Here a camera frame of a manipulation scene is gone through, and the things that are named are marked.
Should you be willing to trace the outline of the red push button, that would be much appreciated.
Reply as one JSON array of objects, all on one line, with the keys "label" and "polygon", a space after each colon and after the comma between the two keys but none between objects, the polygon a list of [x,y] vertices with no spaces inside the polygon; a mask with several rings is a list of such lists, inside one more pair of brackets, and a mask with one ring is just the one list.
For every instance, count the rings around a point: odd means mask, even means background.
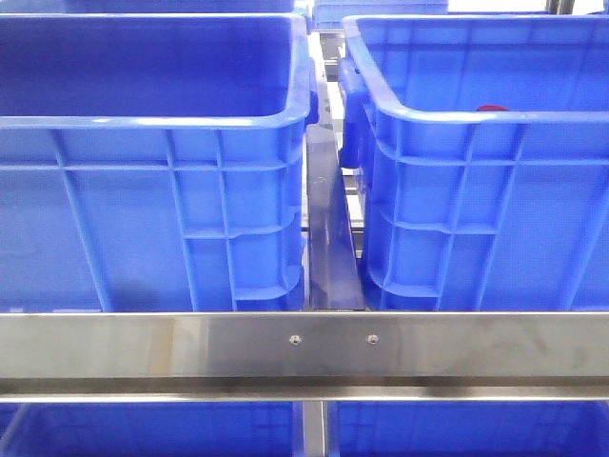
[{"label": "red push button", "polygon": [[477,107],[477,111],[478,112],[502,112],[502,111],[509,111],[509,108],[501,106],[501,105],[487,104],[487,105],[482,105],[482,106]]}]

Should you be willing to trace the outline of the blue crate front left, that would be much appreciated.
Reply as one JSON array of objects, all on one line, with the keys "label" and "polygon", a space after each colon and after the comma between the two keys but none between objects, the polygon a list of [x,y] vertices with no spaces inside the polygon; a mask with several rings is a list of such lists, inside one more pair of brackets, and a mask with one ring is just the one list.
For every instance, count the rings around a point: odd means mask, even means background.
[{"label": "blue crate front left", "polygon": [[1,17],[1,309],[293,311],[296,14]]}]

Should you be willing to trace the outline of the blue crate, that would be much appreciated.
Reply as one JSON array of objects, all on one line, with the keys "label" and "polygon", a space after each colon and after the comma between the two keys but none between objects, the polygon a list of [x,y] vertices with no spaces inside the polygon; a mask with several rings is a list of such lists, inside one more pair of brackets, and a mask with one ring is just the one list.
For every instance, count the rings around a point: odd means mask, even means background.
[{"label": "blue crate", "polygon": [[296,14],[1,17],[1,309],[293,311]]},{"label": "blue crate", "polygon": [[314,2],[312,21],[314,30],[340,30],[351,15],[447,13],[447,0],[327,0]]},{"label": "blue crate", "polygon": [[[607,16],[343,26],[343,161],[363,201],[368,305],[607,309]],[[509,111],[477,111],[487,104]]]},{"label": "blue crate", "polygon": [[32,404],[4,456],[302,456],[296,403]]},{"label": "blue crate", "polygon": [[2,1],[2,13],[300,13],[306,1],[266,0],[65,0]]},{"label": "blue crate", "polygon": [[332,456],[605,456],[605,402],[337,402]]}]

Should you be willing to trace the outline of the blue crate front right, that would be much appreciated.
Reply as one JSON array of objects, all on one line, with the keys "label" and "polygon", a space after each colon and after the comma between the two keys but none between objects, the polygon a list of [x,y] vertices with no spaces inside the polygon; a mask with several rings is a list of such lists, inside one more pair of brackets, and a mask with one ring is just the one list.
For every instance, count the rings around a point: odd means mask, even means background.
[{"label": "blue crate front right", "polygon": [[[343,161],[363,201],[368,305],[607,309],[607,16],[343,26]],[[487,104],[509,111],[477,111]]]}]

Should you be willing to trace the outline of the blue crate lower right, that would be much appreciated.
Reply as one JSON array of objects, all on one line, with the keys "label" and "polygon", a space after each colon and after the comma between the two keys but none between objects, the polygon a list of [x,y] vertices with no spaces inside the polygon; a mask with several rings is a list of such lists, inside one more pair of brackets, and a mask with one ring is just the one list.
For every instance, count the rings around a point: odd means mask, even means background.
[{"label": "blue crate lower right", "polygon": [[332,456],[605,456],[605,402],[337,402]]}]

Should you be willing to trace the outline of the blue crate lower left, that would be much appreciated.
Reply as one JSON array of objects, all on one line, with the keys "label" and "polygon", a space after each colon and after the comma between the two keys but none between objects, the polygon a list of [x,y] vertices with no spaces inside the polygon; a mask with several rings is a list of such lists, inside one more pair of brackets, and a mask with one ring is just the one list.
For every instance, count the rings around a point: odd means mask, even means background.
[{"label": "blue crate lower left", "polygon": [[296,403],[32,404],[4,456],[302,456]]}]

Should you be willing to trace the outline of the blue crate rear right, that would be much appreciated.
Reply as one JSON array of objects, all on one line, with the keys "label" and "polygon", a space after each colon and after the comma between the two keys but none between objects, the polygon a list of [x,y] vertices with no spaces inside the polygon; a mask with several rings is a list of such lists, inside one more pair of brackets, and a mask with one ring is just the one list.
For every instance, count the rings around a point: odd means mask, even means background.
[{"label": "blue crate rear right", "polygon": [[447,13],[447,0],[327,0],[314,2],[312,21],[314,30],[340,30],[351,15]]}]

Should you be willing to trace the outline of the blue crate rear left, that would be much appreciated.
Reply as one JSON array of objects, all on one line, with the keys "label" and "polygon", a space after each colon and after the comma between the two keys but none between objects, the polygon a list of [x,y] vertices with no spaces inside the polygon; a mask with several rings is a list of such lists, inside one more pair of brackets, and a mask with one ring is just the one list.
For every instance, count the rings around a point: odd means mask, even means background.
[{"label": "blue crate rear left", "polygon": [[306,1],[266,0],[65,0],[2,1],[2,13],[300,13]]}]

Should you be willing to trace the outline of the steel centre divider rail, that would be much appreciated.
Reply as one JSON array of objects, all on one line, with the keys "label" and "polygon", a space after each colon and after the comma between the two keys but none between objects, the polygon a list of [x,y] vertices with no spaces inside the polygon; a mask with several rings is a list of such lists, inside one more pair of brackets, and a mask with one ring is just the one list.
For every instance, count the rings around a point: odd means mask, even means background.
[{"label": "steel centre divider rail", "polygon": [[362,311],[344,179],[330,125],[307,128],[306,196],[309,304],[315,310]]}]

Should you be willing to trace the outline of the steel shelf front rail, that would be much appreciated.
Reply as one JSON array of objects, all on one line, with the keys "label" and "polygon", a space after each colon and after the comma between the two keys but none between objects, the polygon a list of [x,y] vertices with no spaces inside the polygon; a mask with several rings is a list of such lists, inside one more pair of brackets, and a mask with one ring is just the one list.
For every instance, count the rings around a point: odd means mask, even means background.
[{"label": "steel shelf front rail", "polygon": [[5,314],[10,403],[604,400],[604,312]]}]

